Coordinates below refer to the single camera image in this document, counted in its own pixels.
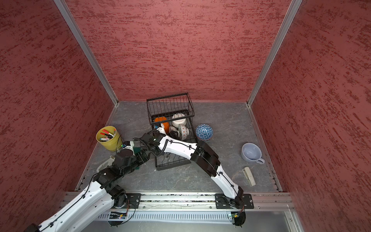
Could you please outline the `orange plastic bowl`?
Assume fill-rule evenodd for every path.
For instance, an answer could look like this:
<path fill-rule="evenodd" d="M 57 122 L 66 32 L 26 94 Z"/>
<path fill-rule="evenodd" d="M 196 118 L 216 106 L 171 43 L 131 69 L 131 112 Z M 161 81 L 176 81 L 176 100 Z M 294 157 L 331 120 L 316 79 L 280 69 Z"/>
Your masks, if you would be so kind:
<path fill-rule="evenodd" d="M 157 124 L 157 126 L 158 127 L 162 127 L 165 130 L 166 133 L 169 133 L 170 124 L 167 121 L 167 118 L 166 117 L 155 118 L 154 119 L 154 122 L 159 122 L 159 124 Z"/>

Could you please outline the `grey green patterned bowl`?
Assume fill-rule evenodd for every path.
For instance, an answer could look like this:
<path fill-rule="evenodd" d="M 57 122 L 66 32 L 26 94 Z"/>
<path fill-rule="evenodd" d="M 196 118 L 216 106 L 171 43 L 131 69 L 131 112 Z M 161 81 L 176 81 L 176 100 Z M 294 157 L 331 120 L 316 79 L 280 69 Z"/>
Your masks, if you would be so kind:
<path fill-rule="evenodd" d="M 178 129 L 181 133 L 181 140 L 186 140 L 189 136 L 189 129 L 185 125 L 179 125 Z"/>

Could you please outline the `black wire dish rack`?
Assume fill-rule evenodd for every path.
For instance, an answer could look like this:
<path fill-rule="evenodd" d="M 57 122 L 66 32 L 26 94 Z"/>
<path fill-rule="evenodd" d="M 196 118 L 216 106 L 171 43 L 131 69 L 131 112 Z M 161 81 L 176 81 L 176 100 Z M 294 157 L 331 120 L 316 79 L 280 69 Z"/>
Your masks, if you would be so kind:
<path fill-rule="evenodd" d="M 195 111 L 192 100 L 188 93 L 147 99 L 146 104 L 148 118 L 152 128 L 158 128 L 157 124 L 159 124 L 159 122 L 154 122 L 155 118 L 166 117 L 170 126 L 173 126 L 172 116 L 177 113 L 182 113 L 187 119 L 186 127 L 189 129 L 189 136 L 185 140 L 185 142 L 198 142 L 192 124 L 193 117 L 195 116 Z M 164 171 L 186 164 L 190 164 L 190 161 L 188 159 L 175 155 L 173 153 L 164 153 L 162 156 L 155 158 L 155 167 L 158 171 Z"/>

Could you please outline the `white ceramic bowl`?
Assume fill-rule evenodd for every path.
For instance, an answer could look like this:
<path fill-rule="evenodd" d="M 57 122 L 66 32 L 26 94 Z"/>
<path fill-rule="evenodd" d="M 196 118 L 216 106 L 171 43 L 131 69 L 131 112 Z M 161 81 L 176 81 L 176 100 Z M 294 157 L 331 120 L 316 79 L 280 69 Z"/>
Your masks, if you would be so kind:
<path fill-rule="evenodd" d="M 178 128 L 180 125 L 185 126 L 187 122 L 187 119 L 185 118 L 185 115 L 182 113 L 177 113 L 172 116 L 172 125 L 175 128 Z"/>

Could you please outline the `blue patterned bowl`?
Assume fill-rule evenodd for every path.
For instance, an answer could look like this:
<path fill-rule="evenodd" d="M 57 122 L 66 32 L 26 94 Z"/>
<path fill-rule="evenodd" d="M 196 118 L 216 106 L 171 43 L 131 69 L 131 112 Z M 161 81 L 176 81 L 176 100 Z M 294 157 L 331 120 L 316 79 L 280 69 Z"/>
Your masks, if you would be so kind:
<path fill-rule="evenodd" d="M 208 124 L 200 124 L 196 127 L 196 136 L 201 141 L 209 141 L 213 137 L 214 131 Z"/>

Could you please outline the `white red lattice bowl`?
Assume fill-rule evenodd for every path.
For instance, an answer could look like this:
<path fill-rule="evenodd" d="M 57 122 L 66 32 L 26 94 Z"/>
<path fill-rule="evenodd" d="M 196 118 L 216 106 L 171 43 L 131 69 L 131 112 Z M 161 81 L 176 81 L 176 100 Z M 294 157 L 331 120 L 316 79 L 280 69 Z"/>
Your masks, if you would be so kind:
<path fill-rule="evenodd" d="M 181 138 L 179 130 L 173 126 L 169 127 L 169 136 L 176 140 L 179 140 Z"/>

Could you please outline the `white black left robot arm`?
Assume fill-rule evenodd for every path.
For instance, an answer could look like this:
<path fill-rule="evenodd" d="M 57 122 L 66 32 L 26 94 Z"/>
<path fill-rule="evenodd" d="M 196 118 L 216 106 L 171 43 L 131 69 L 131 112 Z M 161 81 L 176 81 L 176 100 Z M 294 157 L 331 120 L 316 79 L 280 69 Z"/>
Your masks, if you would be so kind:
<path fill-rule="evenodd" d="M 55 215 L 41 224 L 31 224 L 27 232 L 80 232 L 100 214 L 113 208 L 116 217 L 136 210 L 140 194 L 127 194 L 119 185 L 122 178 L 132 173 L 150 158 L 143 149 L 123 149 L 111 165 L 102 167 L 88 186 Z"/>

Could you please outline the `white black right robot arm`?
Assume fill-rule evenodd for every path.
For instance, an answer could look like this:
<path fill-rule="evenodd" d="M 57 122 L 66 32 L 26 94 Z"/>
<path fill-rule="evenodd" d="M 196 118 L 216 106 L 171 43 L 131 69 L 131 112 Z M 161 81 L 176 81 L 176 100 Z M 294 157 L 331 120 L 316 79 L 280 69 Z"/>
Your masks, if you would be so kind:
<path fill-rule="evenodd" d="M 219 156 L 207 143 L 203 141 L 188 143 L 171 138 L 159 131 L 145 133 L 138 141 L 157 156 L 172 153 L 190 160 L 196 168 L 219 186 L 230 207 L 244 210 L 243 189 L 226 174 Z"/>

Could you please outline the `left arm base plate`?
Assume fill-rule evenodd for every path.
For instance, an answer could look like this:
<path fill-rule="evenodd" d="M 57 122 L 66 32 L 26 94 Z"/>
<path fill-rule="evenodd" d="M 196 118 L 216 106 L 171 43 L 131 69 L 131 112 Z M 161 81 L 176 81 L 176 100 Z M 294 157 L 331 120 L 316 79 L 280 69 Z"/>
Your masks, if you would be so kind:
<path fill-rule="evenodd" d="M 126 193 L 124 198 L 124 204 L 122 208 L 139 208 L 142 194 L 140 193 Z"/>

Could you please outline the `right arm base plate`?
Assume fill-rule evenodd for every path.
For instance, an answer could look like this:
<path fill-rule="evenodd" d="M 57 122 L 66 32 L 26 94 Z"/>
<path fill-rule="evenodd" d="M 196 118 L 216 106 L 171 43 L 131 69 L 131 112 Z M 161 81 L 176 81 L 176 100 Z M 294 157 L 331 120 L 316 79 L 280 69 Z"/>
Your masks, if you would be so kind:
<path fill-rule="evenodd" d="M 237 199 L 226 197 L 222 193 L 217 193 L 215 196 L 215 205 L 217 209 L 254 209 L 254 203 L 251 194 L 243 194 Z"/>

